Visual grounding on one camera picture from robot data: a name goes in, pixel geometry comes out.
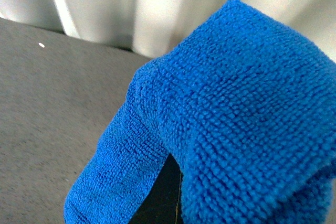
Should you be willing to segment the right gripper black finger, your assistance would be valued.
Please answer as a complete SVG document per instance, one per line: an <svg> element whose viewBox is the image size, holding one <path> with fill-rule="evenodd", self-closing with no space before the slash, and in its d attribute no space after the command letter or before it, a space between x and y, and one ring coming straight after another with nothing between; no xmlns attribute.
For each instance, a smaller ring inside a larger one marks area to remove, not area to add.
<svg viewBox="0 0 336 224"><path fill-rule="evenodd" d="M182 178L183 175L176 160L169 155L149 195L129 223L182 224Z"/></svg>

